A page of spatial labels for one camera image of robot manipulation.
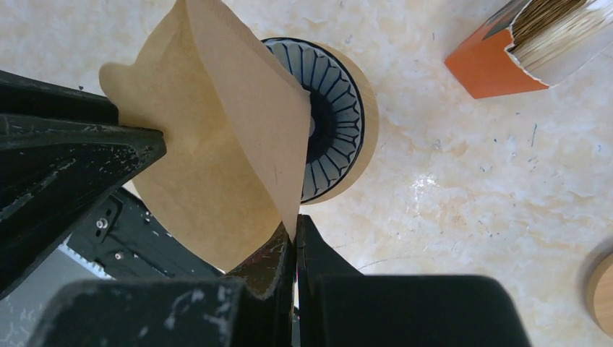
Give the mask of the ribbed glass dripper cone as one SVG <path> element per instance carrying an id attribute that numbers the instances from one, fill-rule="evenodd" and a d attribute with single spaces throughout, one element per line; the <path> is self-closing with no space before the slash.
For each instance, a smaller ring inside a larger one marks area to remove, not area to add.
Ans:
<path id="1" fill-rule="evenodd" d="M 289 37 L 263 44 L 309 92 L 312 125 L 301 193 L 306 205 L 336 188 L 357 162 L 365 137 L 363 100 L 348 68 L 329 49 Z"/>

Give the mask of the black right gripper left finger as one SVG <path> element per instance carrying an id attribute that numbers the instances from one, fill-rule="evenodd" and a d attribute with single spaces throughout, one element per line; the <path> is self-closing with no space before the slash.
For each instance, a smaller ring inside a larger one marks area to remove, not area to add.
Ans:
<path id="1" fill-rule="evenodd" d="M 289 346 L 293 245 L 284 226 L 209 280 L 84 280 L 50 300 L 29 346 Z"/>

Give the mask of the brown paper coffee filter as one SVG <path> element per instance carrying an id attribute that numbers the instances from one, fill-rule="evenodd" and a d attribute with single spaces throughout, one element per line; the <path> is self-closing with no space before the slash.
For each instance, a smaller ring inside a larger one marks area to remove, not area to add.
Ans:
<path id="1" fill-rule="evenodd" d="M 309 94 L 222 1 L 177 1 L 99 80 L 120 124 L 162 131 L 166 154 L 134 185 L 189 251 L 229 271 L 279 226 L 295 235 Z"/>

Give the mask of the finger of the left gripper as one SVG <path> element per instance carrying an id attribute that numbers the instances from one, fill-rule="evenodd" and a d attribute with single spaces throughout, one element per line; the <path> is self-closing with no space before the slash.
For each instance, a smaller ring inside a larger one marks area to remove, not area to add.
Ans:
<path id="1" fill-rule="evenodd" d="M 105 198 L 166 154 L 101 95 L 1 73 L 1 295 Z"/>

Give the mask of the orange coffee filter box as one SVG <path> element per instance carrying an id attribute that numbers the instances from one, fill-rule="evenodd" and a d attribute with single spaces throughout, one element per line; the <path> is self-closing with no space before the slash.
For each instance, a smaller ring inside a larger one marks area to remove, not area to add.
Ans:
<path id="1" fill-rule="evenodd" d="M 509 1 L 445 65 L 473 98 L 491 98 L 554 87 L 611 45 L 611 1 Z"/>

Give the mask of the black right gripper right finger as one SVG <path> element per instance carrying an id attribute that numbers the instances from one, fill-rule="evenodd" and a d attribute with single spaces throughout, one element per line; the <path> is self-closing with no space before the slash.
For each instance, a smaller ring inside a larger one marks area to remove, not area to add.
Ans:
<path id="1" fill-rule="evenodd" d="M 481 275 L 365 275 L 308 215 L 296 229 L 303 346 L 528 346 L 513 300 Z"/>

